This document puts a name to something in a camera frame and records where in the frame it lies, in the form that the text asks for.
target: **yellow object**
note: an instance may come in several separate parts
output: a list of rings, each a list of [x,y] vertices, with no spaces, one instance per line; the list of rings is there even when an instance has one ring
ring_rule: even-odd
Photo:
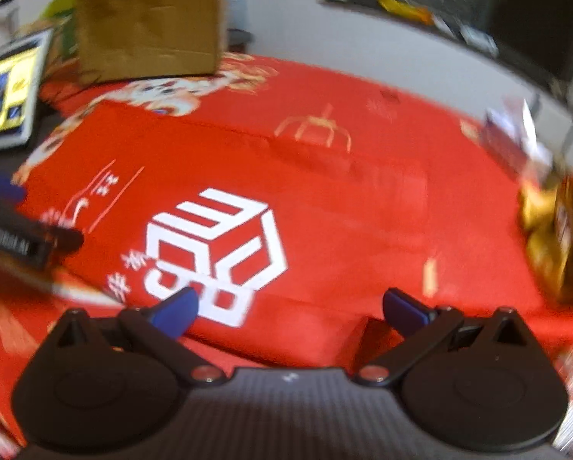
[[[43,10],[41,19],[51,19],[76,7],[76,0],[52,0]]]
[[[411,21],[423,22],[423,24],[428,26],[434,23],[433,14],[425,7],[414,7],[398,0],[378,0],[378,3],[390,14],[410,19]]]
[[[423,295],[434,297],[438,293],[438,267],[436,260],[428,258],[423,265]]]
[[[295,127],[299,123],[299,126],[295,131],[295,140],[300,141],[304,137],[306,132],[308,133],[322,132],[324,133],[325,136],[324,145],[327,148],[332,147],[333,143],[337,138],[338,141],[341,141],[342,143],[346,144],[345,146],[346,152],[350,153],[353,140],[347,129],[338,126],[336,121],[329,118],[332,110],[333,106],[331,104],[327,104],[320,117],[306,116],[306,117],[286,118],[278,125],[278,127],[274,130],[273,134],[275,134],[275,136],[280,136],[285,130],[287,130],[287,128]],[[318,138],[316,136],[314,136],[310,141],[312,140],[313,143],[318,143]]]
[[[573,306],[573,175],[551,190],[526,183],[519,201],[532,270],[554,301]]]

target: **green object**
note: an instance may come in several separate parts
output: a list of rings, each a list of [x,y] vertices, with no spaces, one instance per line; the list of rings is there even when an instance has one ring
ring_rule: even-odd
[[[57,32],[61,37],[61,57],[64,61],[78,53],[76,39],[76,0],[52,0],[43,10],[43,19],[57,19]]]

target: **white logo on red fabric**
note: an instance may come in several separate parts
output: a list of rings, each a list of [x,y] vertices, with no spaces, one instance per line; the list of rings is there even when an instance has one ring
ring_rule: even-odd
[[[147,272],[144,286],[149,294],[159,299],[167,299],[190,283],[200,283],[204,286],[199,298],[200,316],[229,327],[241,327],[252,306],[255,292],[265,287],[288,268],[273,211],[262,202],[214,188],[204,190],[199,196],[226,204],[239,211],[233,215],[189,201],[176,206],[181,213],[215,222],[212,226],[205,226],[171,213],[160,213],[154,216],[153,222],[148,223],[147,227],[145,256],[155,260],[155,267]],[[260,219],[262,236],[252,238],[215,262],[214,265],[211,264],[212,241],[257,217]],[[162,260],[160,257],[162,242],[192,253],[194,270]],[[235,284],[231,276],[233,268],[264,247],[269,256],[269,265],[252,274],[241,284]],[[171,287],[161,284],[165,273],[175,276],[176,280],[171,282]],[[228,308],[218,305],[218,295],[221,291],[233,295],[233,302]]]
[[[107,288],[120,302],[125,302],[131,287],[127,285],[127,277],[121,273],[113,273],[107,276]]]
[[[146,260],[148,256],[140,251],[129,251],[127,255],[121,255],[120,259],[123,260],[125,264],[125,270],[131,268],[134,271],[139,271],[146,266]]]
[[[145,169],[140,167],[133,177],[126,181],[109,170],[114,163],[116,159],[100,170],[85,188],[76,192],[63,210],[51,207],[42,213],[40,221],[64,228],[76,227],[83,232],[92,233]]]

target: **red fabric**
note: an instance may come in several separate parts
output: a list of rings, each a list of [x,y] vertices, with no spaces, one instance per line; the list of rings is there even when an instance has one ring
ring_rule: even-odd
[[[104,139],[108,129],[109,139]],[[92,153],[80,154],[79,147],[92,147]],[[107,176],[97,178],[102,172]],[[34,170],[26,187],[22,212],[48,220],[65,216],[85,232],[84,247],[63,264],[107,292],[124,294],[127,303],[153,304],[189,279],[203,281],[184,273],[174,276],[174,265],[223,281],[221,259],[261,237],[264,246],[236,264],[226,282],[246,287],[269,265],[281,271],[275,278],[264,273],[269,279],[251,287],[259,292],[219,288],[212,302],[212,294],[200,289],[201,317],[190,330],[249,358],[351,368],[367,317],[382,318],[387,286],[421,290],[427,188],[425,173],[413,163],[380,164],[106,101]],[[231,204],[217,206],[202,198],[206,189],[261,203],[259,218],[215,240],[179,232],[158,218],[169,213],[173,219],[214,225],[177,210],[183,202],[235,213]],[[264,228],[266,218],[275,222],[273,232]],[[155,253],[151,236],[162,240]],[[194,240],[193,248],[177,248],[178,240]],[[272,242],[278,252],[272,252]],[[198,264],[203,253],[191,254],[198,248],[209,251],[207,270]],[[147,263],[139,268],[126,264],[130,251],[149,256]],[[108,276],[114,274],[126,278],[128,292],[110,289]],[[160,277],[154,289],[148,287],[153,274]],[[250,297],[250,306],[235,307],[244,296]],[[226,312],[212,315],[215,307]]]
[[[275,59],[229,56],[221,70],[236,81],[203,97],[188,122],[326,145],[329,120],[340,128],[330,144],[336,154],[348,151],[346,131],[357,158],[416,161],[427,179],[423,245],[438,267],[438,292],[424,299],[418,286],[402,287],[427,304],[454,304],[471,315],[515,306],[547,349],[573,344],[573,313],[548,307],[528,270],[516,222],[517,183],[463,136],[462,115],[385,85]],[[75,90],[66,86],[60,98]],[[48,85],[44,98],[62,87]],[[71,115],[119,87],[92,88],[58,107]],[[90,147],[83,150],[92,157]],[[383,265],[379,260],[378,268]],[[354,295],[352,304],[359,304]],[[291,332],[300,329],[295,324]]]

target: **white cube logo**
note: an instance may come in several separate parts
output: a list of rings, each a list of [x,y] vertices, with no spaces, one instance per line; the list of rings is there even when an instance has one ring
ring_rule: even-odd
[[[214,188],[204,190],[199,196],[229,205],[239,211],[232,215],[189,201],[176,206],[176,209],[183,215],[188,213],[215,222],[212,226],[204,226],[171,213],[160,213],[154,216],[153,222],[147,227],[146,255],[155,259],[156,264],[155,268],[146,274],[144,285],[149,294],[159,299],[166,299],[190,283],[199,282],[204,286],[199,300],[199,314],[230,327],[241,327],[252,306],[255,292],[265,287],[288,268],[273,211],[262,202],[245,199]],[[260,216],[263,236],[243,243],[212,265],[210,243],[258,216]],[[194,271],[163,261],[160,258],[161,242],[192,253]],[[264,247],[267,248],[269,265],[241,284],[233,283],[232,269]],[[164,273],[172,274],[176,278],[174,285],[170,288],[161,284]],[[234,301],[231,307],[223,308],[217,305],[218,294],[221,291],[233,295]]]

